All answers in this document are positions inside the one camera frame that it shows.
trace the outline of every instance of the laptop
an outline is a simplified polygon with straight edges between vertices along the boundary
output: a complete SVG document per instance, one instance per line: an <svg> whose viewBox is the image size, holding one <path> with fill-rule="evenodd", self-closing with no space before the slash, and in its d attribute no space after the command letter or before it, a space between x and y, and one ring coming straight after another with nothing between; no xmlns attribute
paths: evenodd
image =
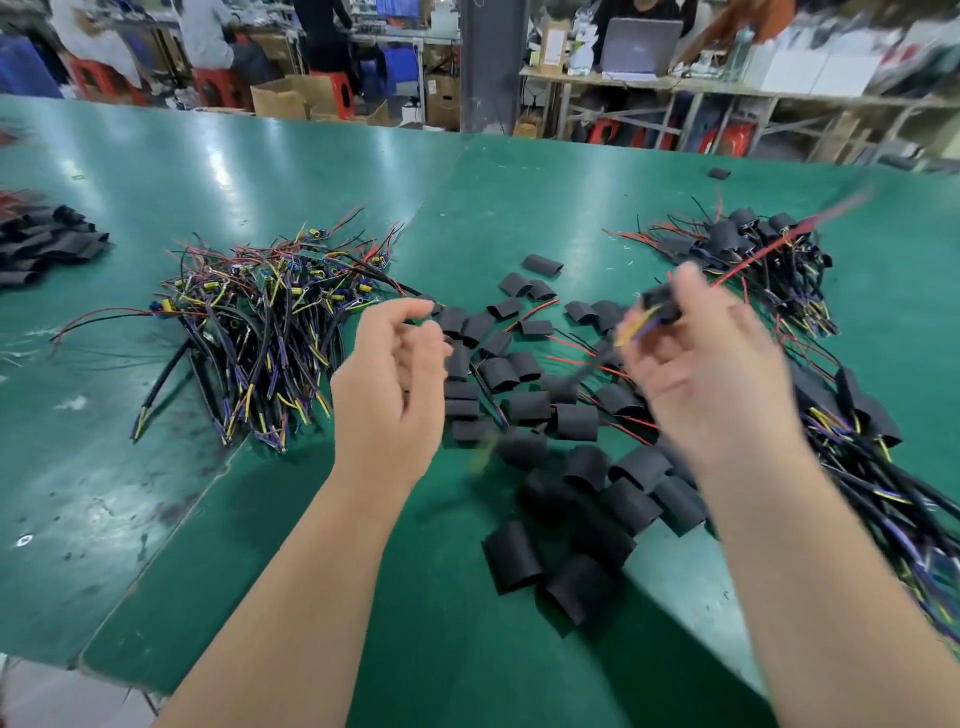
<svg viewBox="0 0 960 728"><path fill-rule="evenodd" d="M600 70L611 75L666 76L683 30L681 20L615 17L607 28Z"/></svg>

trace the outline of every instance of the finger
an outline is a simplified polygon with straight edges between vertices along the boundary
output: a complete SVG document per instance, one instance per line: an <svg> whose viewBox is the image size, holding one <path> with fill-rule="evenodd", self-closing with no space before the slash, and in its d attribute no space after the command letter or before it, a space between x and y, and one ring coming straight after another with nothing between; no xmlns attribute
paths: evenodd
<svg viewBox="0 0 960 728"><path fill-rule="evenodd" d="M669 364L658 366L650 370L649 376L644 378L643 394L654 405L657 399L667 393L686 385L693 378L697 352L684 352Z"/></svg>
<svg viewBox="0 0 960 728"><path fill-rule="evenodd" d="M656 338L655 346L650 350L650 355L657 359L660 364L667 364L684 353L684 347L680 345L675 336L664 335Z"/></svg>
<svg viewBox="0 0 960 728"><path fill-rule="evenodd" d="M772 343L770 331L763 325L752 308L745 303L739 303L730 309L730 316L736 327L743 332L751 344L761 350L770 346Z"/></svg>
<svg viewBox="0 0 960 728"><path fill-rule="evenodd" d="M394 352L398 349L412 348L413 337L417 335L417 327L409 324L400 324L396 327L396 336L394 338Z"/></svg>
<svg viewBox="0 0 960 728"><path fill-rule="evenodd" d="M394 352L398 368L411 369L414 365L414 353L410 349L398 349Z"/></svg>
<svg viewBox="0 0 960 728"><path fill-rule="evenodd" d="M731 343L731 337L737 334L727 312L732 294L723 288L711 288L696 263L684 263L677 269L673 294L694 347L716 351Z"/></svg>
<svg viewBox="0 0 960 728"><path fill-rule="evenodd" d="M425 299L393 299L371 306L360 317L357 326L356 351L392 352L397 328L407 319L422 319L433 310L433 304Z"/></svg>
<svg viewBox="0 0 960 728"><path fill-rule="evenodd" d="M410 406L403 421L424 436L442 436L444 430L444 334L436 322L420 327L410 368Z"/></svg>
<svg viewBox="0 0 960 728"><path fill-rule="evenodd" d="M400 389L404 392L410 391L410 384L413 380L413 377L410 374L409 367L397 367L396 368L396 380L400 383Z"/></svg>

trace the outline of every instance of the worker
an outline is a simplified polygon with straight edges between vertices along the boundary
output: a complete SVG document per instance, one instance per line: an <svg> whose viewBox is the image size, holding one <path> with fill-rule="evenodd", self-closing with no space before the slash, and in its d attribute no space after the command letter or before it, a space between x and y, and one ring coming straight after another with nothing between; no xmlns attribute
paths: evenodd
<svg viewBox="0 0 960 728"><path fill-rule="evenodd" d="M333 14L336 13L344 30L349 31L353 27L344 0L294 0L294 9L306 34L304 55L310 70L346 73L353 93L359 94L362 88L350 55L349 38L333 22Z"/></svg>
<svg viewBox="0 0 960 728"><path fill-rule="evenodd" d="M593 17L597 27L597 42L593 46L594 62L599 63L602 58L607 28L615 17L681 20L684 28L680 37L686 36L697 21L697 0L683 0L683 3L681 7L677 0L600 0L600 7Z"/></svg>
<svg viewBox="0 0 960 728"><path fill-rule="evenodd" d="M236 17L223 0L174 0L186 57L194 68L233 69L249 85L283 78L252 40L227 43L224 28Z"/></svg>
<svg viewBox="0 0 960 728"><path fill-rule="evenodd" d="M747 26L754 29L754 44L765 43L786 30L796 13L796 0L730 0L716 20L687 46L680 62L696 61L707 48L730 48L736 34Z"/></svg>
<svg viewBox="0 0 960 728"><path fill-rule="evenodd" d="M695 264L674 281L684 317L621 354L706 499L780 724L956 728L960 665L807 447L782 352ZM384 548L444 433L451 348L404 325L432 308L360 319L332 381L333 471L156 728L347 722Z"/></svg>
<svg viewBox="0 0 960 728"><path fill-rule="evenodd" d="M113 68L134 88L143 88L146 81L154 94L162 92L154 73L137 59L119 33L93 20L84 0L51 0L50 15L50 25L68 53Z"/></svg>

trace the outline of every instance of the stool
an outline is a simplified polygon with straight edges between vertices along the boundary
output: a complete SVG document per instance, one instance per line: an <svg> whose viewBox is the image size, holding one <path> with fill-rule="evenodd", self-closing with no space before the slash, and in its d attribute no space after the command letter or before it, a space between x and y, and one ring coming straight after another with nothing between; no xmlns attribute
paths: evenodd
<svg viewBox="0 0 960 728"><path fill-rule="evenodd" d="M250 87L229 68L194 68L193 80L206 107L253 110Z"/></svg>
<svg viewBox="0 0 960 728"><path fill-rule="evenodd" d="M116 71L113 70L108 65L103 65L97 61L83 61L78 59L76 56L70 55L70 71L73 73L74 81L77 82L77 86L80 87L80 95L83 96L87 101L95 101L93 94L90 92L90 86L93 85L100 93L109 99L119 99L123 96L121 92L122 86L118 87L119 84L116 83L116 80L119 79L120 83L125 85L130 92L130 96L133 99L133 102L139 107L149 106L147 100L143 97L143 94L140 93L139 89L136 86L130 84L123 76L120 76Z"/></svg>
<svg viewBox="0 0 960 728"><path fill-rule="evenodd" d="M337 103L337 116L344 121L356 116L357 109L353 104L353 89L350 88L350 76L343 72L323 73L310 71L311 76L326 76L333 86L333 100Z"/></svg>

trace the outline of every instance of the white box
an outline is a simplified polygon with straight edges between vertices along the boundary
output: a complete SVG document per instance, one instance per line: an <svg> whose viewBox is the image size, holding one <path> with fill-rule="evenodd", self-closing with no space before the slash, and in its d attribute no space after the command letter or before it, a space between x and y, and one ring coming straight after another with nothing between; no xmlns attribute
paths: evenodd
<svg viewBox="0 0 960 728"><path fill-rule="evenodd" d="M827 62L823 51L777 50L765 45L750 49L742 84L761 91L811 93Z"/></svg>
<svg viewBox="0 0 960 728"><path fill-rule="evenodd" d="M827 57L827 63L810 93L819 96L862 96L882 60L882 56L832 53Z"/></svg>

